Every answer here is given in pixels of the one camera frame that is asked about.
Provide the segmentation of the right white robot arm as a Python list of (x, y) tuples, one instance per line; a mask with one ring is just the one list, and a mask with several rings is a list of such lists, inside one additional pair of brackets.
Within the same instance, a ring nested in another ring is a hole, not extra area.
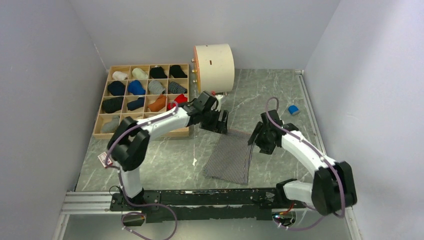
[(299, 128), (284, 124), (276, 110), (263, 112), (248, 145), (259, 147), (261, 154), (271, 155), (283, 148), (293, 155), (313, 176), (312, 183), (294, 178), (276, 184), (275, 202), (282, 208), (292, 202), (302, 202), (322, 216), (341, 213), (358, 201), (351, 166), (337, 162), (310, 143)]

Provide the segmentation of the grey striped underwear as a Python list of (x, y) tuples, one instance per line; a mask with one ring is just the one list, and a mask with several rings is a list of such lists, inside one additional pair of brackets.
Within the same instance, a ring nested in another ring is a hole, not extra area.
[(250, 134), (229, 129), (222, 134), (212, 154), (203, 166), (204, 177), (247, 185), (253, 145), (248, 144)]

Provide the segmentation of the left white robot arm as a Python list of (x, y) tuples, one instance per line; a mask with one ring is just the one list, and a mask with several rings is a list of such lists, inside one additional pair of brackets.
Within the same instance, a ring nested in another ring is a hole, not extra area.
[(228, 111), (222, 110), (224, 95), (203, 91), (189, 102), (173, 101), (171, 109), (153, 117), (135, 120), (126, 117), (118, 125), (107, 145), (105, 168), (118, 170), (123, 203), (130, 210), (144, 203), (144, 187), (140, 166), (145, 160), (149, 143), (177, 129), (199, 125), (201, 129), (226, 134)]

